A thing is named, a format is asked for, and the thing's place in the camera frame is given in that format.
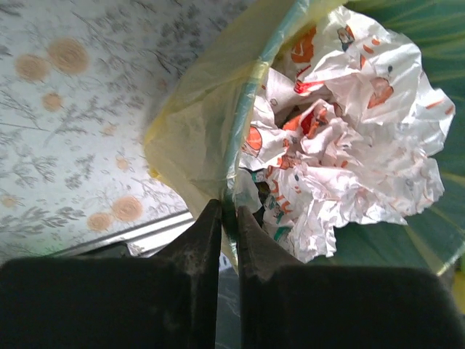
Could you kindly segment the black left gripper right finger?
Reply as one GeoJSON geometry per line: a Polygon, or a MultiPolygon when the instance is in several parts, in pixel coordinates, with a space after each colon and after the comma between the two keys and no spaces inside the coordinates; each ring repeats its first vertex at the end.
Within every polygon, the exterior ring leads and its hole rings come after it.
{"type": "Polygon", "coordinates": [[[456,348],[458,310],[427,270],[306,265],[238,210],[243,348],[456,348]]]}

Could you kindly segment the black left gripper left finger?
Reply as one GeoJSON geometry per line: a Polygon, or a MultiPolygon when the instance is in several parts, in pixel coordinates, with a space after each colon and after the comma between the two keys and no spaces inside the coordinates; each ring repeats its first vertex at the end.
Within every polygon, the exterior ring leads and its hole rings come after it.
{"type": "Polygon", "coordinates": [[[213,348],[222,209],[149,258],[39,257],[1,267],[3,348],[213,348]]]}

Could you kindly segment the teal plastic trash bin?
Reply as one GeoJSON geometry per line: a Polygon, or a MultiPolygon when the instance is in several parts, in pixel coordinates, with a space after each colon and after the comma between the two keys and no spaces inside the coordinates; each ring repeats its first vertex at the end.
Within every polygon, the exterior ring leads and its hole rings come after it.
{"type": "Polygon", "coordinates": [[[288,235],[294,255],[425,264],[464,252],[464,171],[442,172],[456,107],[431,85],[424,50],[346,8],[308,1],[313,59],[297,83],[322,89],[302,115],[297,177],[310,200],[288,235]]]}

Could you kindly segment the crumpled printed paper trash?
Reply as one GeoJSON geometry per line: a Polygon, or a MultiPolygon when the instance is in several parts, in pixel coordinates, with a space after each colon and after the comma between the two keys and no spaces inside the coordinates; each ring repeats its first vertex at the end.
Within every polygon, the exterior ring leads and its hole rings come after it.
{"type": "Polygon", "coordinates": [[[240,151],[239,205],[298,260],[355,222],[403,225],[443,194],[434,155],[455,106],[406,36],[337,7],[269,69],[240,151]]]}

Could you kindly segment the yellow plastic trash bag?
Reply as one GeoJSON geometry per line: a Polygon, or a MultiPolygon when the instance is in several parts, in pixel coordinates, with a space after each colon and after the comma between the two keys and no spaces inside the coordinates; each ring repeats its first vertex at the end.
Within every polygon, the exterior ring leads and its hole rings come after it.
{"type": "MultiPolygon", "coordinates": [[[[144,152],[151,175],[173,188],[193,216],[198,217],[212,199],[222,202],[222,252],[233,265],[238,262],[241,147],[251,126],[255,98],[269,69],[309,30],[307,2],[252,4],[186,71],[145,136],[144,152]]],[[[448,142],[435,158],[442,172],[464,171],[464,3],[341,2],[407,36],[424,50],[424,70],[431,85],[449,96],[456,107],[448,142]]],[[[253,212],[263,210],[246,207],[253,212]]],[[[438,273],[425,264],[410,264],[405,257],[396,262],[370,263],[363,258],[350,263],[319,256],[308,262],[399,265],[428,268],[436,274],[445,272],[438,273]]]]}

